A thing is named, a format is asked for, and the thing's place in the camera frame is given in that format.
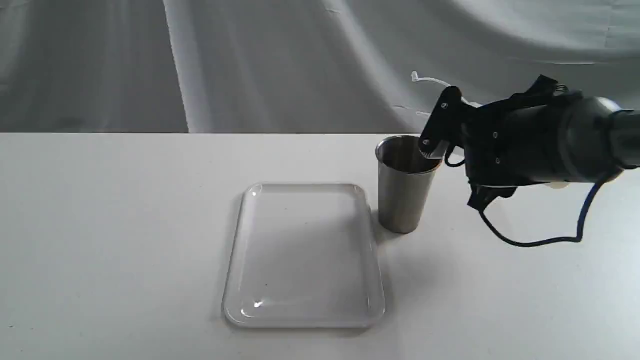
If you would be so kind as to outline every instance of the white tray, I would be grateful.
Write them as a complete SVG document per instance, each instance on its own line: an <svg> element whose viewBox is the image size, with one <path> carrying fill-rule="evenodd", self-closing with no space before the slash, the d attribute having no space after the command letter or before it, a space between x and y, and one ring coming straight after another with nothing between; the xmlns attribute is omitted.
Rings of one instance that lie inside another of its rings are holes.
<svg viewBox="0 0 640 360"><path fill-rule="evenodd" d="M371 214L352 184L256 184L224 310L241 327L369 327L385 312Z"/></svg>

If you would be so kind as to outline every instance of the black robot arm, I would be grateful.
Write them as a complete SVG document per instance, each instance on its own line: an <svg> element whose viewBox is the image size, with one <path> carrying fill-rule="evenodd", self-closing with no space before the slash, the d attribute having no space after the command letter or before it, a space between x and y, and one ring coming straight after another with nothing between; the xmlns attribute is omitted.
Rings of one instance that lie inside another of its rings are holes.
<svg viewBox="0 0 640 360"><path fill-rule="evenodd" d="M449 161L455 147L465 159ZM540 76L524 93L475 108L446 88L422 135L419 149L447 165L465 165L472 195L489 228L511 245L533 247L560 241L579 242L595 193L623 170L640 165L640 113L622 110L601 97L584 97L556 80ZM542 183L593 183L575 238L517 243L501 235L484 215L497 197L511 197L519 186Z"/></svg>

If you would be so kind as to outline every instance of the black cable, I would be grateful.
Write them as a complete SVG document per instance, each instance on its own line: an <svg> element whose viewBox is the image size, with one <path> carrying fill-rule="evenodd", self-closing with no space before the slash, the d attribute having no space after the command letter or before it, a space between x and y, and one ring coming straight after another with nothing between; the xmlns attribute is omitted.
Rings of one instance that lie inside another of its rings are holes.
<svg viewBox="0 0 640 360"><path fill-rule="evenodd" d="M538 247L538 246L542 246L542 245L549 245L549 244L553 244L553 243L562 243L562 242L579 243L580 241L582 241L582 235L584 234L584 222L587 219L587 213L589 212L589 208L591 207L591 203L593 203L593 199L595 199L596 194L598 193L598 191L600 191L602 186L604 184L606 184L611 179L612 176L615 176L614 174L617 174L617 172L613 172L612 174L609 174L606 177L603 177L602 180L600 180L597 183L595 183L593 185L593 187L591 188L591 190L589 191L589 194L587 195L587 198L584 200L584 204L582 205L582 209L580 210L580 216L578 217L577 234L576 234L576 237L574 237L574 238L573 237L569 237L569 236L562 236L562 237L558 237L558 238L551 238L551 239L546 239L546 240L534 241L532 243L519 243L517 241L513 241L513 240L507 238L506 236L500 234L500 232L493 226L493 224L491 224L489 219L487 219L486 215L484 214L484 211L480 211L480 217L482 218L484 223L489 227L489 229L498 238L500 238L500 240L502 240L502 241L504 241L507 244L512 245L512 246L516 246L516 247Z"/></svg>
<svg viewBox="0 0 640 360"><path fill-rule="evenodd" d="M452 164L449 162L449 158L451 157L451 154L453 154L453 149L455 149L456 146L449 144L449 147L447 148L447 152L445 152L444 154L444 163L447 164L448 167L461 167L462 165L465 164L465 159L462 159L461 162L459 163L455 163Z"/></svg>

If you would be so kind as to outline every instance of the metal cup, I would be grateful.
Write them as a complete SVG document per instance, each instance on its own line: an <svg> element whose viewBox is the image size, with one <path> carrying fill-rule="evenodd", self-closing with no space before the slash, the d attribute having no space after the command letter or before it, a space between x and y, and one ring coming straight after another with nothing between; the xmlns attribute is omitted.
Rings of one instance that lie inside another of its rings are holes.
<svg viewBox="0 0 640 360"><path fill-rule="evenodd" d="M391 136L376 147L378 158L378 216L393 233L418 228L435 170L442 160L429 160L418 150L416 136Z"/></svg>

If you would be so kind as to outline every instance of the table surface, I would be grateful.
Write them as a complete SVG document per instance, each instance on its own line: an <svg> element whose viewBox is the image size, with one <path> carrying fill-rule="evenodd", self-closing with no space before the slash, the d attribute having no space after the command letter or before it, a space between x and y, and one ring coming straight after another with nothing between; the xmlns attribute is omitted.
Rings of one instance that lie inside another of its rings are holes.
<svg viewBox="0 0 640 360"><path fill-rule="evenodd" d="M221 312L241 193L355 183L383 135L0 135L1 359L637 359L640 172L581 244L510 247L436 175L418 231L376 225L387 313L367 331L242 330ZM575 234L589 189L519 189L506 234Z"/></svg>

